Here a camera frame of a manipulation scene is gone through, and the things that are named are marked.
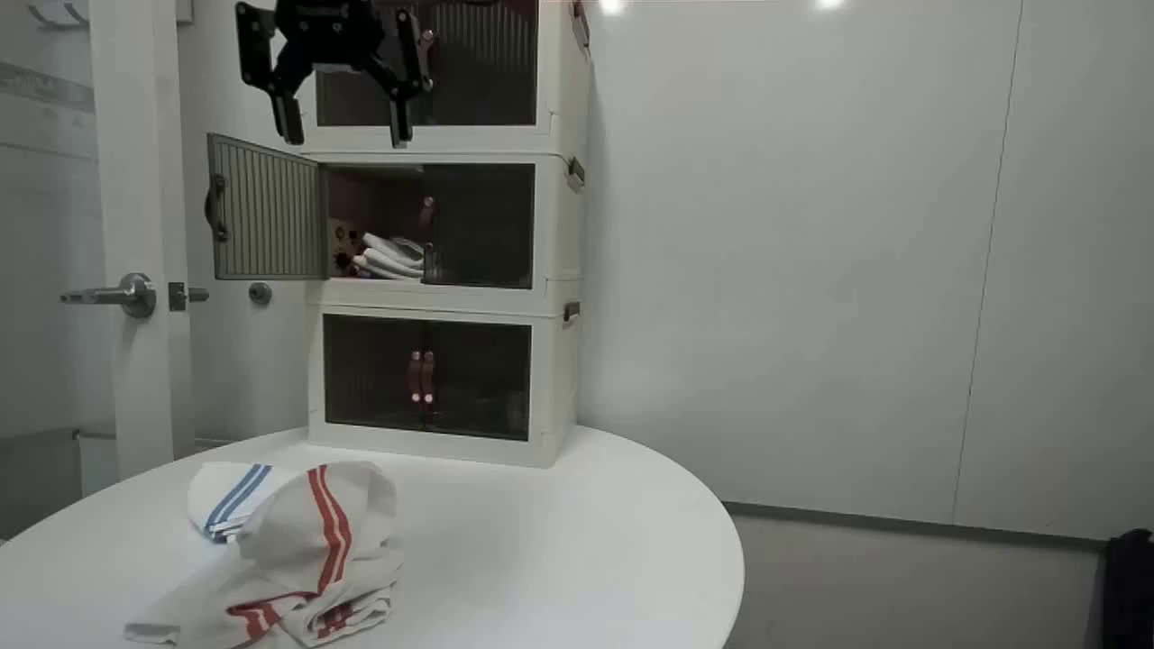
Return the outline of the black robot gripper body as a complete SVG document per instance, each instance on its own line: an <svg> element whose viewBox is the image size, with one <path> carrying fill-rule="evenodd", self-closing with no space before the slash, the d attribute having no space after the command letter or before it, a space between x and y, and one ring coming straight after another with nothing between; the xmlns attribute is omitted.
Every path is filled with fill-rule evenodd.
<svg viewBox="0 0 1154 649"><path fill-rule="evenodd" d="M388 99L432 86L412 6L383 18L370 0L272 0L272 6L239 0L235 29L242 81L269 99L290 99L316 64L363 72Z"/></svg>

